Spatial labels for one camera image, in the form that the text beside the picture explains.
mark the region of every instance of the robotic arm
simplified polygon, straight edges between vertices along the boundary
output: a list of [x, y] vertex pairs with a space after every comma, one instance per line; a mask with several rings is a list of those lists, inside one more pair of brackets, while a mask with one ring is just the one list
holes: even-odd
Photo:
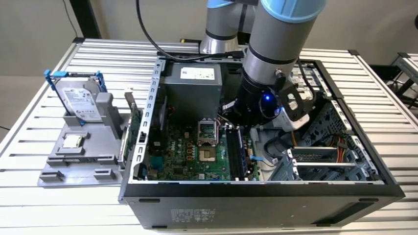
[[251, 14], [255, 6], [208, 0], [202, 53], [236, 50], [236, 33], [252, 24], [238, 96], [222, 108], [235, 125], [250, 128], [279, 118], [292, 130], [298, 128], [292, 122], [308, 121], [315, 94], [312, 100], [302, 100], [288, 77], [324, 5], [326, 0], [260, 0]]

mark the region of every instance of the white wall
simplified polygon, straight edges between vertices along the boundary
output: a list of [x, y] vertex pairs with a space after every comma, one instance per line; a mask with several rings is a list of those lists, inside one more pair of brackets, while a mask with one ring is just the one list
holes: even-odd
[[[145, 40], [135, 0], [92, 0], [100, 29], [109, 39]], [[180, 38], [202, 39], [207, 21], [206, 0], [140, 0], [144, 25], [152, 39], [177, 42]]]
[[[108, 37], [145, 40], [135, 0], [95, 0]], [[156, 41], [202, 39], [206, 0], [140, 0], [144, 24]], [[387, 64], [397, 52], [418, 53], [418, 0], [328, 0], [304, 47], [356, 49], [368, 63]]]
[[[68, 0], [67, 7], [81, 35]], [[73, 38], [61, 0], [0, 0], [0, 75], [41, 76]]]
[[418, 53], [418, 0], [328, 0], [304, 47], [356, 49], [368, 63]]

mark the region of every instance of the label sticker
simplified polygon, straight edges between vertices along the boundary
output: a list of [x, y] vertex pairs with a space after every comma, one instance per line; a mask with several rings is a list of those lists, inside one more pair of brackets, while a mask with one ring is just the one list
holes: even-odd
[[76, 117], [84, 121], [101, 121], [89, 90], [84, 88], [63, 88], [63, 92]]
[[215, 209], [171, 209], [173, 222], [212, 222]]
[[180, 70], [180, 78], [215, 80], [215, 69], [183, 67]]

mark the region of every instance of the motherboard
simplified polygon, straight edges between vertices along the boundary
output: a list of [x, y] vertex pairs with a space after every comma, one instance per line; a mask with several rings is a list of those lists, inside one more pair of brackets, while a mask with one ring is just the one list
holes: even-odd
[[[151, 157], [149, 180], [230, 181], [227, 127], [218, 122], [202, 120], [195, 127], [168, 125], [167, 150]], [[246, 180], [259, 180], [256, 162], [250, 160], [254, 152], [252, 140], [242, 138], [246, 152]]]

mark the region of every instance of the aluminum extrusion table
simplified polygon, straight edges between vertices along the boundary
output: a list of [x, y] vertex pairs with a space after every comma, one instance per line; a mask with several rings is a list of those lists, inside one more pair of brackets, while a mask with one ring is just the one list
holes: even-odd
[[[164, 43], [160, 46], [171, 52], [198, 52], [196, 44]], [[124, 113], [128, 112], [125, 88], [133, 89], [139, 107], [145, 103], [155, 58], [156, 51], [149, 43], [85, 39], [71, 45], [55, 70], [100, 70], [115, 96], [113, 105]], [[347, 50], [304, 49], [300, 58], [323, 62], [406, 198], [340, 229], [208, 229], [161, 233], [418, 234], [418, 121], [360, 56]], [[129, 207], [119, 204], [119, 185], [36, 186], [64, 125], [63, 112], [56, 94], [45, 83], [0, 144], [0, 228], [4, 228], [0, 233], [153, 234], [155, 231], [141, 231]]]

